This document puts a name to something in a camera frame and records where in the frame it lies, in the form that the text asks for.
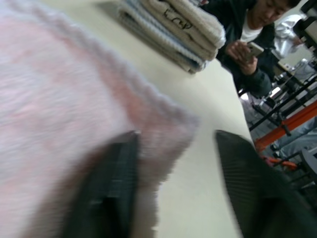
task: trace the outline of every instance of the folded towel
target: folded towel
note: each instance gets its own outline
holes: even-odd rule
[[[141,131],[132,238],[152,238],[156,193],[197,119],[116,53],[33,0],[0,0],[0,237],[60,237],[100,152]]]
[[[223,26],[214,16],[194,6],[188,0],[140,1],[159,22],[203,59],[214,59],[217,49],[223,46],[225,42]],[[174,3],[182,12],[171,6],[170,2]]]
[[[166,0],[177,12],[184,16],[198,32],[207,37],[218,49],[226,42],[225,30],[218,19],[191,4],[188,0]]]
[[[200,33],[198,33],[201,37],[200,41],[196,43],[191,35],[197,35],[197,32],[195,32],[197,29],[183,16],[173,11],[169,4],[159,0],[140,0],[140,2],[159,22],[174,33],[187,48],[203,60],[213,60],[216,57],[217,48]]]
[[[139,0],[121,2],[118,17],[131,30],[144,37],[186,71],[198,72],[205,68],[206,61],[186,48],[178,38],[146,11]]]

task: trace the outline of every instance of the man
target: man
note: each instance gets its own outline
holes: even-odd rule
[[[231,71],[237,90],[265,96],[274,77],[274,21],[297,6],[300,0],[210,0],[202,9],[216,16],[226,31],[226,44],[217,58]],[[258,57],[246,60],[248,42],[265,49]]]

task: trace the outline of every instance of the pink fuzzy fabric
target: pink fuzzy fabric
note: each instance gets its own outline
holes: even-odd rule
[[[99,152],[140,130],[132,237],[151,238],[156,192],[197,120],[80,27],[30,0],[0,0],[0,237],[59,237]]]

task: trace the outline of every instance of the stack of folded towels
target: stack of folded towels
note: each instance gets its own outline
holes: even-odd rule
[[[184,70],[195,73],[225,43],[216,17],[198,7],[201,0],[124,0],[120,20]]]

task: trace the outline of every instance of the table surface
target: table surface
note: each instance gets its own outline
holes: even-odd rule
[[[201,119],[191,147],[158,193],[159,238],[240,237],[225,193],[214,131],[230,131],[251,140],[232,76],[216,60],[196,75],[131,34],[91,0],[43,0],[62,9],[116,49],[163,93]]]

